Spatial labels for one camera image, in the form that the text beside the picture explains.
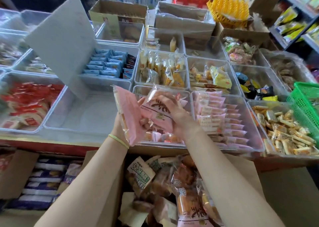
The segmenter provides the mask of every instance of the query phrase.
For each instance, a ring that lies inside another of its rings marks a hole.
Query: metal shelf
[[[302,3],[299,0],[287,0],[287,1],[292,3],[293,5],[295,5],[302,12],[307,14],[310,18],[314,18],[314,17],[316,17],[318,15],[318,13],[316,13],[311,7],[309,7],[308,5]]]
[[[269,28],[270,33],[275,37],[277,42],[281,45],[283,49],[285,49],[288,45],[288,43],[284,40],[284,38],[281,36],[281,34],[274,28]]]
[[[305,42],[313,48],[317,53],[319,53],[319,45],[310,37],[308,34],[304,34],[301,36],[305,40]]]

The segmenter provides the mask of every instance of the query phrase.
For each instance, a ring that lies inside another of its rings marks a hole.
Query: grocery shelf
[[[288,2],[295,5],[297,8],[299,8],[303,13],[307,14],[310,18],[314,18],[318,15],[311,7],[308,5],[302,3],[299,0],[287,0]]]
[[[301,36],[305,42],[313,48],[317,53],[319,53],[319,45],[313,40],[313,38],[310,37],[308,34],[304,34]]]
[[[288,43],[284,40],[284,38],[281,36],[281,34],[274,28],[269,28],[270,33],[275,37],[277,42],[281,45],[283,49],[285,49],[288,45]]]

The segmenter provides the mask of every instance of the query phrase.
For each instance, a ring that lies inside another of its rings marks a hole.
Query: green plastic basket
[[[294,86],[287,101],[293,103],[295,118],[309,128],[319,149],[319,114],[309,101],[309,98],[319,98],[319,84],[295,82]]]

